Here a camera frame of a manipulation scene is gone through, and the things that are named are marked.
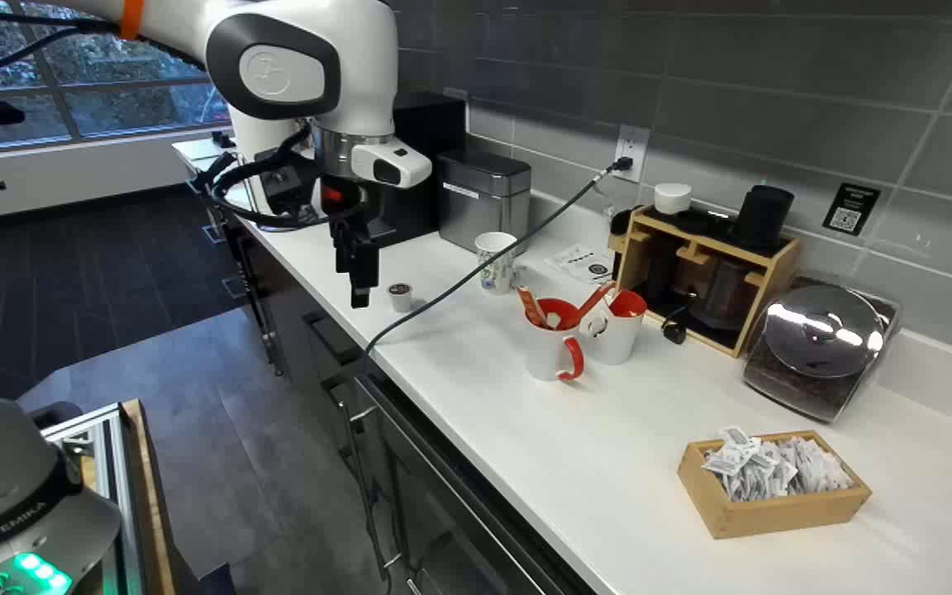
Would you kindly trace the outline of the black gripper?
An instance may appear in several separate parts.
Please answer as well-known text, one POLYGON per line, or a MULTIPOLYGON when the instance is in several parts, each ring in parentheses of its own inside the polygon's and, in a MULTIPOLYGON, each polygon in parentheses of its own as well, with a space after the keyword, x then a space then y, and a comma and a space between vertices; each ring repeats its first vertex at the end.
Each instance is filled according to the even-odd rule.
POLYGON ((366 307, 380 285, 380 184, 323 174, 321 208, 329 219, 336 270, 350 277, 350 307, 366 307))

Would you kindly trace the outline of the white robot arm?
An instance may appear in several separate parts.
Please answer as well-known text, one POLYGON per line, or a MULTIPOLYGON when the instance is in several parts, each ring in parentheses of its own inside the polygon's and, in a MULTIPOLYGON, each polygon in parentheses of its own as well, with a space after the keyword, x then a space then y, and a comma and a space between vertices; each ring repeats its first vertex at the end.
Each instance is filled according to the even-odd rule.
MULTIPOLYGON (((237 142, 287 148, 321 128, 321 174, 385 188, 429 180, 393 136, 396 20, 385 0, 55 0, 76 34, 149 39, 199 62, 237 142)), ((32 418, 0 399, 0 576, 71 591, 118 534, 118 510, 85 488, 32 418)))

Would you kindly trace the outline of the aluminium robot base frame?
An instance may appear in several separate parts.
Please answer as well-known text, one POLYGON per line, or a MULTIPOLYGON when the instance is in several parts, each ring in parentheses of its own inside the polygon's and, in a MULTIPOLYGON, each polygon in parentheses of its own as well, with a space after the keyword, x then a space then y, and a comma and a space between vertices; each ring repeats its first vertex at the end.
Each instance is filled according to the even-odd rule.
POLYGON ((180 595, 183 569, 147 407, 139 399, 110 403, 46 426, 42 435, 63 447, 83 483, 118 511, 116 542, 73 595, 180 595))

